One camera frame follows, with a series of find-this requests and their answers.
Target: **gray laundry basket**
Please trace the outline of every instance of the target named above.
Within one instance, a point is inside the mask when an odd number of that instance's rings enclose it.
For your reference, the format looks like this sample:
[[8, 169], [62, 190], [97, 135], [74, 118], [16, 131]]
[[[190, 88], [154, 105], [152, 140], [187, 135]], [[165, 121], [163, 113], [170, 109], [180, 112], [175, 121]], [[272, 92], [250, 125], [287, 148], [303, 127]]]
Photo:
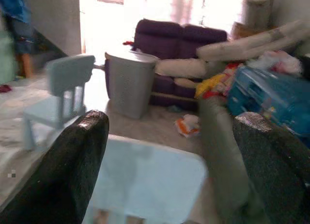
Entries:
[[147, 111], [157, 57], [133, 51], [108, 53], [109, 90], [113, 108], [139, 119]]

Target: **person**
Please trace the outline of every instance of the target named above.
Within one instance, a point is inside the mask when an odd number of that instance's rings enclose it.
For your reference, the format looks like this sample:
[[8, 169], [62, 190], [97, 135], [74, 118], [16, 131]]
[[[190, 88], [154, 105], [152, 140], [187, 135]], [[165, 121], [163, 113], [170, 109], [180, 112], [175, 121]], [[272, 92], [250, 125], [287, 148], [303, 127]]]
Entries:
[[30, 25], [30, 11], [25, 0], [0, 0], [0, 9], [4, 25], [14, 40], [19, 75], [31, 78], [33, 76], [31, 61], [33, 30]]

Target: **purple sofa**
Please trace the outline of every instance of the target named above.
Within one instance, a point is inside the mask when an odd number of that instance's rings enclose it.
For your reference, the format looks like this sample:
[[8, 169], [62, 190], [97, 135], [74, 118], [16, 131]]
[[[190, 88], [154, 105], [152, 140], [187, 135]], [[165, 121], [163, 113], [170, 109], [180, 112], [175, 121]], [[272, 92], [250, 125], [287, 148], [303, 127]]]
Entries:
[[[222, 30], [143, 19], [136, 27], [133, 50], [140, 49], [160, 59], [188, 59], [197, 58], [196, 48], [226, 40], [227, 33]], [[109, 60], [106, 60], [105, 73], [109, 95]], [[150, 104], [197, 109], [195, 89], [176, 85], [173, 77], [155, 75], [152, 91]]]

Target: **white wall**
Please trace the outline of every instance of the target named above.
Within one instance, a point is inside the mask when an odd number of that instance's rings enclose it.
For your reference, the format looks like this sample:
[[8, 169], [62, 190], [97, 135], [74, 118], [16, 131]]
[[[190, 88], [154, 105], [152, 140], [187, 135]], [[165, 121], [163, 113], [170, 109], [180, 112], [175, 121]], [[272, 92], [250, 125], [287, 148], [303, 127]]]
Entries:
[[274, 0], [272, 23], [275, 26], [298, 19], [310, 21], [310, 0]]
[[81, 53], [79, 0], [28, 0], [33, 26], [67, 55]]

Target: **blue shirt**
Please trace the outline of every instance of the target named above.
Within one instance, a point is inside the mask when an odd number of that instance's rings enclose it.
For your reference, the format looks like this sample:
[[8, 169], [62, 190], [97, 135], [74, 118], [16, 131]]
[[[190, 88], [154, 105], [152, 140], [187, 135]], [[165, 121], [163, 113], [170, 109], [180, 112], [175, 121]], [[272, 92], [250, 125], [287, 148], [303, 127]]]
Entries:
[[5, 15], [25, 23], [30, 21], [30, 11], [26, 7], [25, 0], [0, 0], [0, 8]]

